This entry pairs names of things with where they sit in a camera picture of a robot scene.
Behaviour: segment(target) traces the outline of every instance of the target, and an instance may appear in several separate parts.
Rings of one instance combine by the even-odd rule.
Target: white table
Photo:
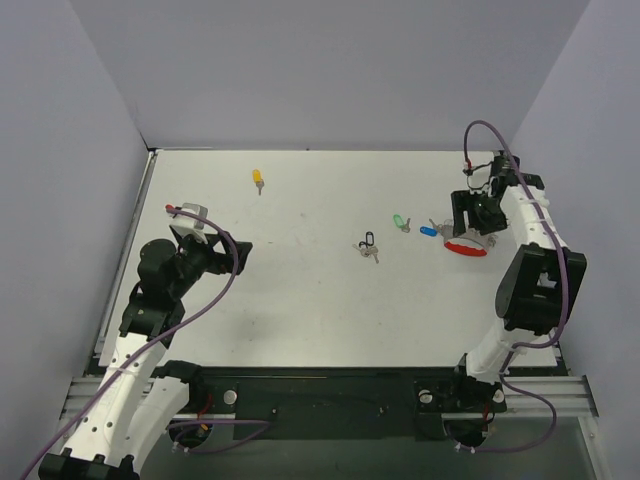
[[[490,161],[476,152],[475,163]],[[252,170],[265,181],[258,196]],[[160,151],[101,356],[113,352],[137,281],[138,252],[172,238],[164,205],[198,203],[238,241],[253,242],[228,295],[182,330],[164,358],[203,366],[438,367],[457,364],[494,318],[515,253],[509,232],[485,258],[446,250],[419,227],[451,218],[466,188],[461,152]],[[411,233],[393,215],[411,217]],[[352,244],[375,234],[380,264]],[[187,316],[228,277],[204,276]],[[520,366],[554,366],[551,350]]]

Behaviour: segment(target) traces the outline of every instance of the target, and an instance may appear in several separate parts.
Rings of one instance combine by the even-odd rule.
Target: cable
[[[505,141],[504,137],[500,134],[500,132],[498,131],[498,129],[496,127],[494,127],[493,125],[491,125],[489,122],[485,121],[485,120],[474,120],[473,122],[471,122],[468,126],[467,129],[464,132],[464,158],[467,161],[467,164],[469,165],[469,168],[471,168],[471,160],[469,160],[469,152],[468,152],[468,148],[467,148],[467,141],[468,141],[468,137],[469,137],[469,131],[471,130],[471,127],[473,127],[474,125],[483,125],[485,127],[487,127],[489,130],[491,130],[491,132],[493,132],[493,134],[496,136],[496,138],[498,139],[498,141],[500,142],[500,144],[502,145],[502,149],[504,150],[505,155],[507,156],[507,158],[509,159],[509,163],[511,164],[511,168],[513,168],[516,177],[518,177],[518,181],[520,182],[520,185],[522,186],[522,189],[524,190],[525,195],[527,196],[527,198],[529,200],[531,200],[531,204],[533,205],[533,207],[536,210],[536,213],[538,214],[538,218],[540,219],[540,223],[542,224],[542,228],[544,228],[544,231],[547,233],[547,236],[551,239],[551,242],[553,243],[553,246],[556,249],[556,253],[558,256],[558,268],[560,269],[560,286],[561,286],[561,290],[562,290],[562,307],[560,310],[560,321],[558,322],[558,328],[556,328],[556,331],[553,335],[553,337],[551,337],[548,341],[544,342],[544,343],[526,343],[526,342],[516,342],[511,346],[511,351],[509,352],[509,354],[507,355],[507,357],[504,360],[504,363],[502,364],[502,366],[500,367],[500,381],[502,382],[503,385],[506,385],[508,388],[510,388],[511,390],[513,390],[514,392],[520,393],[521,395],[527,395],[529,397],[535,398],[539,401],[541,401],[542,403],[546,404],[549,409],[551,410],[551,425],[549,426],[548,430],[545,432],[545,434],[538,438],[537,440],[534,440],[532,442],[526,443],[524,445],[518,446],[518,447],[506,447],[506,448],[493,448],[493,447],[485,447],[485,448],[476,448],[473,449],[474,452],[478,452],[478,453],[519,453],[519,452],[524,452],[525,450],[529,450],[531,448],[537,447],[538,445],[543,444],[544,442],[546,442],[547,440],[549,440],[549,438],[551,437],[551,435],[553,435],[553,432],[555,431],[556,428],[556,424],[558,422],[558,412],[556,412],[555,407],[553,406],[553,404],[547,400],[546,398],[544,398],[542,395],[538,395],[536,393],[533,392],[528,392],[526,390],[522,390],[521,388],[518,387],[514,387],[513,385],[511,385],[506,379],[505,379],[505,371],[507,370],[507,367],[509,366],[509,364],[511,363],[511,360],[515,354],[515,350],[517,348],[520,347],[525,347],[525,348],[534,348],[534,349],[543,349],[543,348],[547,348],[550,347],[554,344],[556,344],[558,342],[558,340],[560,339],[560,336],[562,335],[562,332],[564,331],[564,327],[567,324],[567,317],[569,316],[569,278],[568,278],[568,274],[567,274],[567,264],[565,261],[565,257],[564,257],[564,251],[562,250],[562,245],[560,245],[560,240],[558,239],[558,237],[556,236],[556,234],[553,232],[553,230],[551,229],[551,227],[549,226],[549,224],[547,223],[547,219],[544,216],[544,212],[542,211],[542,208],[540,208],[540,205],[538,204],[537,200],[535,199],[535,197],[533,196],[533,194],[531,193],[531,190],[529,189],[529,186],[526,184],[524,177],[522,176],[522,173],[520,172],[520,168],[518,167],[518,164],[516,163],[515,158],[513,158],[513,155],[511,154],[511,150],[509,149],[509,146],[507,145],[507,142]],[[472,450],[469,447],[465,447],[464,445],[461,446],[462,448],[464,448],[465,450]]]
[[[84,406],[84,408],[82,408],[82,410],[80,410],[80,412],[78,412],[71,420],[69,420],[69,422],[64,427],[62,427],[62,429],[60,429],[60,431],[58,433],[56,433],[51,438],[51,440],[49,440],[47,442],[47,444],[44,447],[42,447],[42,449],[40,449],[38,451],[38,453],[36,453],[36,455],[34,456],[33,460],[31,460],[31,462],[29,463],[27,468],[24,470],[24,472],[20,476],[20,480],[26,480],[27,479],[27,477],[31,473],[31,470],[33,470],[36,467],[36,465],[42,459],[42,457],[45,456],[45,454],[51,449],[51,447],[53,447],[56,444],[56,442],[58,440],[60,440],[62,438],[62,436],[71,429],[71,427],[73,427],[77,422],[80,421],[80,419],[82,419],[86,415],[86,413],[98,401],[98,399],[104,394],[104,392],[106,392],[111,387],[111,385],[113,385],[113,383],[118,379],[118,377],[121,375],[123,370],[126,370],[127,367],[129,367],[129,365],[131,365],[133,362],[135,362],[140,357],[140,355],[142,355],[144,352],[149,350],[155,344],[157,344],[157,343],[161,342],[162,340],[164,340],[165,338],[175,334],[178,330],[181,330],[181,329],[185,328],[187,325],[190,325],[191,323],[196,321],[198,318],[200,318],[202,315],[204,315],[209,310],[211,310],[222,299],[222,297],[224,297],[226,295],[226,293],[231,288],[231,285],[233,284],[234,280],[236,279],[236,276],[237,276],[237,273],[238,273],[238,267],[240,265],[240,261],[239,261],[239,258],[238,258],[238,249],[236,248],[235,242],[234,242],[233,238],[231,237],[231,235],[229,235],[227,232],[222,230],[215,223],[213,223],[213,222],[211,222],[211,221],[207,220],[206,218],[203,218],[203,217],[201,217],[199,215],[196,215],[194,213],[187,212],[187,211],[184,211],[184,210],[179,210],[177,208],[170,208],[169,205],[167,205],[165,207],[165,210],[166,210],[167,213],[170,213],[172,215],[183,215],[185,217],[189,217],[189,218],[193,218],[194,220],[198,220],[198,221],[204,223],[205,225],[208,225],[209,227],[213,228],[216,232],[218,232],[220,234],[220,236],[222,238],[224,238],[226,240],[226,242],[229,244],[229,247],[231,248],[231,254],[233,256],[233,268],[231,269],[231,275],[229,276],[229,281],[226,283],[226,285],[220,291],[220,293],[218,293],[218,295],[213,300],[211,300],[211,302],[209,302],[207,305],[205,305],[200,311],[194,313],[192,316],[187,318],[182,323],[176,325],[173,328],[170,328],[166,332],[158,335],[156,338],[154,338],[150,342],[146,343],[140,349],[136,350],[131,355],[131,357],[129,359],[127,359],[122,365],[120,365],[120,368],[118,370],[115,370],[113,372],[113,374],[104,382],[104,384],[93,395],[93,397],[91,397],[89,399],[89,401]]]
[[[271,426],[271,423],[267,422],[266,420],[234,420],[234,419],[219,418],[219,419],[213,419],[213,420],[190,420],[190,421],[186,421],[186,422],[173,423],[173,424],[171,424],[171,425],[169,425],[167,427],[167,430],[171,430],[173,428],[179,428],[179,427],[199,426],[201,424],[205,424],[205,425],[261,425],[262,428],[259,428],[258,430],[253,432],[251,435],[247,435],[242,440],[238,440],[236,443],[232,443],[230,445],[225,445],[224,447],[211,448],[211,449],[197,449],[197,450],[196,449],[193,449],[193,450],[188,449],[187,451],[189,453],[210,454],[210,453],[227,452],[229,450],[233,450],[234,448],[238,448],[241,445],[244,445],[244,444],[250,442],[251,440],[253,440],[254,438],[262,435]],[[178,434],[176,436],[176,438],[174,440],[174,446],[175,446],[175,442],[178,442],[178,440],[180,439],[181,434],[184,434],[184,433],[185,432],[181,432],[180,434]]]

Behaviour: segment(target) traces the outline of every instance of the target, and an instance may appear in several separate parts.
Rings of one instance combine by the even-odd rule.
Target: purple cable
[[[262,425],[262,428],[256,430],[251,435],[247,435],[242,440],[238,440],[236,443],[225,445],[224,447],[211,448],[211,449],[197,449],[197,450],[189,449],[189,453],[211,454],[211,453],[227,452],[234,448],[240,447],[241,445],[249,443],[254,438],[266,432],[268,428],[271,426],[271,423],[267,422],[266,420],[235,420],[230,418],[229,419],[216,418],[212,420],[201,419],[201,420],[189,420],[189,421],[180,422],[180,423],[172,423],[167,427],[167,430],[171,430],[172,428],[179,428],[179,427],[198,426],[202,424],[205,424],[205,425]],[[180,434],[178,434],[175,438],[175,441],[177,442],[180,439],[181,435],[183,435],[184,433],[186,432],[181,432]]]
[[[549,409],[551,410],[551,425],[549,426],[549,428],[547,429],[547,431],[542,437],[532,442],[521,445],[519,447],[506,447],[506,448],[479,447],[474,449],[474,451],[478,453],[519,453],[519,452],[524,452],[525,450],[529,450],[530,448],[537,447],[538,445],[541,445],[547,440],[549,440],[549,438],[551,437],[551,435],[553,435],[553,432],[555,431],[556,424],[558,423],[558,412],[556,411],[553,404],[549,400],[544,398],[542,395],[538,395],[533,392],[528,392],[526,390],[522,390],[521,388],[517,388],[511,385],[505,379],[504,372],[507,370],[509,363],[511,363],[511,359],[515,354],[516,348],[526,347],[526,348],[542,349],[542,348],[547,348],[552,345],[555,345],[558,342],[558,340],[560,339],[560,336],[562,335],[562,332],[564,331],[564,327],[567,324],[567,317],[569,316],[569,278],[567,275],[567,265],[565,262],[564,252],[562,251],[562,245],[560,245],[560,240],[558,240],[558,237],[556,237],[556,234],[553,232],[553,230],[551,230],[551,227],[547,223],[547,220],[544,217],[544,212],[542,211],[542,208],[540,208],[540,205],[538,204],[538,202],[535,201],[535,198],[531,193],[531,190],[529,190],[529,186],[526,184],[524,177],[520,172],[520,168],[518,167],[518,164],[516,163],[515,158],[513,158],[513,155],[511,154],[511,150],[509,150],[509,146],[507,145],[507,142],[505,141],[504,137],[500,134],[500,132],[496,127],[491,125],[489,122],[486,122],[485,120],[474,120],[469,124],[469,126],[467,126],[467,129],[464,132],[465,161],[469,162],[469,152],[467,150],[467,141],[469,137],[469,131],[471,130],[471,127],[473,127],[474,125],[484,125],[485,127],[487,127],[489,130],[493,132],[493,134],[496,136],[498,141],[501,143],[502,149],[504,150],[504,153],[507,155],[507,158],[509,159],[509,163],[511,164],[511,167],[515,171],[516,176],[518,177],[518,181],[520,182],[520,185],[522,186],[525,195],[529,200],[534,200],[532,202],[532,205],[535,208],[536,213],[538,214],[538,217],[540,218],[540,223],[542,224],[544,231],[546,232],[547,236],[551,239],[551,242],[553,243],[553,246],[556,249],[556,253],[558,255],[558,267],[560,269],[560,286],[562,289],[562,307],[560,310],[560,321],[558,322],[558,328],[556,329],[553,337],[551,337],[548,341],[544,343],[538,343],[538,344],[526,343],[526,342],[514,343],[511,346],[511,351],[507,355],[507,358],[505,358],[504,363],[500,367],[500,381],[503,383],[503,385],[506,385],[508,388],[510,388],[514,392],[520,393],[521,395],[527,395],[529,397],[540,400],[542,403],[546,404],[549,407]],[[471,448],[466,447],[464,445],[461,445],[461,447],[464,448],[465,450],[471,450]]]
[[[31,460],[31,462],[29,463],[27,468],[24,470],[24,472],[20,476],[20,480],[26,480],[27,479],[27,477],[31,473],[31,470],[33,470],[36,467],[36,465],[42,459],[42,457],[45,456],[45,454],[56,444],[56,442],[58,440],[60,440],[60,438],[62,438],[62,436],[65,433],[67,433],[71,429],[71,427],[73,427],[73,425],[75,425],[77,422],[79,422],[80,419],[86,415],[86,413],[91,409],[91,407],[96,403],[96,401],[98,401],[98,399],[104,394],[104,392],[106,392],[109,389],[109,387],[111,387],[111,385],[113,385],[113,383],[118,379],[118,377],[120,377],[120,375],[122,374],[122,370],[125,370],[129,365],[131,365],[133,362],[135,362],[140,357],[140,355],[142,355],[144,352],[149,350],[156,343],[159,343],[162,340],[164,340],[165,338],[175,334],[178,330],[181,330],[182,328],[185,328],[187,325],[190,325],[192,322],[196,321],[202,315],[204,315],[209,310],[211,310],[222,299],[222,297],[224,297],[226,295],[226,293],[229,291],[229,288],[231,288],[231,285],[233,284],[234,280],[236,279],[236,275],[238,273],[238,266],[239,266],[240,261],[238,259],[238,249],[236,248],[236,245],[234,243],[233,238],[231,238],[231,235],[229,235],[227,232],[222,230],[215,223],[207,220],[206,218],[200,217],[199,215],[196,215],[194,213],[186,212],[184,210],[178,210],[177,208],[166,208],[166,211],[167,211],[167,213],[170,213],[172,215],[183,215],[185,217],[189,217],[189,218],[193,218],[194,220],[198,220],[198,221],[204,223],[205,225],[208,225],[209,227],[213,228],[216,232],[218,232],[220,234],[220,236],[222,238],[224,238],[226,240],[226,242],[229,244],[229,246],[231,248],[231,254],[233,256],[233,268],[231,269],[231,276],[229,277],[229,281],[224,286],[224,288],[220,291],[220,293],[211,302],[209,302],[209,304],[205,305],[200,311],[196,312],[195,314],[193,314],[192,316],[187,318],[184,322],[176,325],[173,328],[170,328],[169,330],[167,330],[163,334],[158,335],[156,338],[151,340],[149,343],[145,344],[143,347],[141,347],[140,349],[136,350],[131,355],[131,357],[129,357],[129,359],[127,359],[122,365],[120,365],[120,370],[115,370],[113,372],[111,377],[109,377],[107,379],[107,381],[104,382],[104,384],[93,395],[93,397],[91,397],[91,399],[89,399],[89,401],[84,406],[84,408],[82,410],[80,410],[80,412],[78,412],[71,420],[69,420],[69,422],[64,427],[62,427],[62,429],[58,433],[56,433],[51,438],[51,440],[49,440],[47,442],[47,444],[44,447],[42,447],[42,449],[40,451],[38,451],[38,453],[36,453],[36,455],[34,456],[33,460]]]

